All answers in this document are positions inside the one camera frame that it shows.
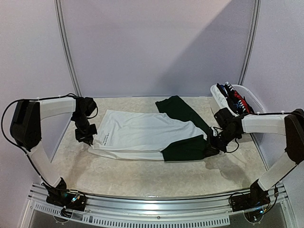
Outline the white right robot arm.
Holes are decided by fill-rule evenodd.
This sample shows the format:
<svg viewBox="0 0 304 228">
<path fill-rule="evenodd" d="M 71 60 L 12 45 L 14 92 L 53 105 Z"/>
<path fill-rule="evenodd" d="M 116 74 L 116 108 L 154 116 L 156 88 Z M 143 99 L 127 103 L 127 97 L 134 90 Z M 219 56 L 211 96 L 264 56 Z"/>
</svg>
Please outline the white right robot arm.
<svg viewBox="0 0 304 228">
<path fill-rule="evenodd" d="M 227 108 L 215 115 L 221 132 L 212 133 L 211 146 L 226 152 L 227 145 L 250 133 L 278 134 L 285 136 L 286 148 L 279 159 L 258 180 L 251 184 L 246 195 L 249 207 L 256 207 L 264 199 L 264 193 L 281 181 L 297 165 L 304 161 L 304 111 L 253 113 L 234 116 Z"/>
</svg>

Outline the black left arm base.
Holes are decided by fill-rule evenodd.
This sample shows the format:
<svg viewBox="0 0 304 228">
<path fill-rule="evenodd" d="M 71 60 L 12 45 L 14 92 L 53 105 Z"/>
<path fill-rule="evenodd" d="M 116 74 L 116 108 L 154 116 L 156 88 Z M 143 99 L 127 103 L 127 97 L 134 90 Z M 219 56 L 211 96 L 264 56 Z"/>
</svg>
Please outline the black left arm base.
<svg viewBox="0 0 304 228">
<path fill-rule="evenodd" d="M 43 185 L 48 192 L 47 203 L 66 209 L 85 210 L 87 196 L 81 191 L 68 189 L 63 178 L 60 179 L 56 187 L 52 187 L 46 183 L 43 183 Z"/>
</svg>

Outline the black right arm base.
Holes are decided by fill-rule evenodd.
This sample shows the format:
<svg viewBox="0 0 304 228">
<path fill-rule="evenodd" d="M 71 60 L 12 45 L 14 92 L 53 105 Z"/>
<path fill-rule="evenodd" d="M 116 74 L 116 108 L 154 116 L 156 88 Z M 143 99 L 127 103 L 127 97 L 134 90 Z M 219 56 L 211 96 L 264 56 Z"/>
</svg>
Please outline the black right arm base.
<svg viewBox="0 0 304 228">
<path fill-rule="evenodd" d="M 279 192 L 278 187 L 276 185 L 278 183 L 279 182 L 276 182 L 274 184 L 275 201 L 272 204 L 268 194 L 268 190 L 264 190 L 261 187 L 261 184 L 259 184 L 259 179 L 257 179 L 250 185 L 250 192 L 248 194 L 243 194 L 241 192 L 232 193 L 228 199 L 228 203 L 232 208 L 233 212 L 253 209 L 261 207 L 263 205 L 267 205 L 267 207 L 265 209 L 262 209 L 262 212 L 260 212 L 261 215 L 264 215 L 268 211 L 270 211 L 277 202 Z"/>
</svg>

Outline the white and green t-shirt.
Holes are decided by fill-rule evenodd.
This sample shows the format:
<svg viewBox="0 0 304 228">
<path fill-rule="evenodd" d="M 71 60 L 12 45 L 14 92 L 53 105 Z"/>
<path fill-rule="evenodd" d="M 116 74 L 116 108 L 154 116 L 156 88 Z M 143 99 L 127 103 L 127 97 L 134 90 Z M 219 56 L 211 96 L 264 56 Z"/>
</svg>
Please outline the white and green t-shirt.
<svg viewBox="0 0 304 228">
<path fill-rule="evenodd" d="M 157 113 L 107 110 L 90 153 L 116 160 L 200 161 L 212 129 L 179 96 L 155 103 Z"/>
</svg>

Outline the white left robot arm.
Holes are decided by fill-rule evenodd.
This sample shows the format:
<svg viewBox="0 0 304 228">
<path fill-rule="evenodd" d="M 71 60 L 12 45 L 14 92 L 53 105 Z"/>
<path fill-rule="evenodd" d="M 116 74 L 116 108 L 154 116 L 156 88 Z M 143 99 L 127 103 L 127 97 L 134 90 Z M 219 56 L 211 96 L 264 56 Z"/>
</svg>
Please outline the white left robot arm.
<svg viewBox="0 0 304 228">
<path fill-rule="evenodd" d="M 89 119 L 92 118 L 92 113 L 97 111 L 97 104 L 90 97 L 66 95 L 17 101 L 10 135 L 15 140 L 15 146 L 25 151 L 29 162 L 48 187 L 58 187 L 63 179 L 52 166 L 42 145 L 41 121 L 53 116 L 71 114 L 71 121 L 76 126 L 76 140 L 91 146 L 97 129 Z"/>
</svg>

